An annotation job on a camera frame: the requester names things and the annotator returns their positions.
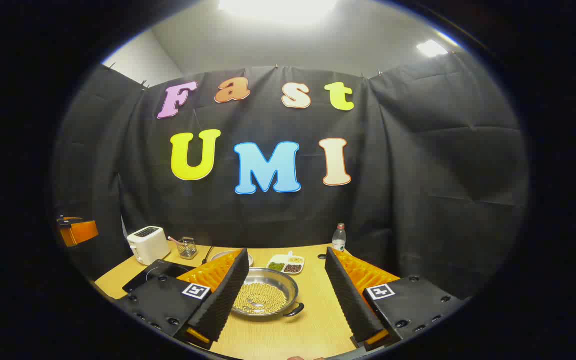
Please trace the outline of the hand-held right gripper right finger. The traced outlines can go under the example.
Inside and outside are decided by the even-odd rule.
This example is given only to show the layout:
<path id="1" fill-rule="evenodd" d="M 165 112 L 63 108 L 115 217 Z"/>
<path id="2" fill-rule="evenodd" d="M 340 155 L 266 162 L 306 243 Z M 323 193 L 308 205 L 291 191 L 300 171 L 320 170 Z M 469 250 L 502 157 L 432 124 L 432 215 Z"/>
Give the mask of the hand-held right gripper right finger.
<path id="1" fill-rule="evenodd" d="M 422 276 L 395 276 L 334 248 L 324 268 L 352 341 L 367 351 L 423 334 L 465 303 Z"/>

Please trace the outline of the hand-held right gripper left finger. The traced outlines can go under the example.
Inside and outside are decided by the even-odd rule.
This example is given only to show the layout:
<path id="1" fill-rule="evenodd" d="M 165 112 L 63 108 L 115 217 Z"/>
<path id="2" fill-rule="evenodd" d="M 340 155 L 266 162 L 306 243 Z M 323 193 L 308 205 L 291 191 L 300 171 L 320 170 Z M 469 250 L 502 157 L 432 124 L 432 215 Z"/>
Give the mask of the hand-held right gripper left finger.
<path id="1" fill-rule="evenodd" d="M 210 350 L 249 275 L 248 252 L 236 250 L 178 277 L 147 275 L 115 305 L 170 338 Z"/>

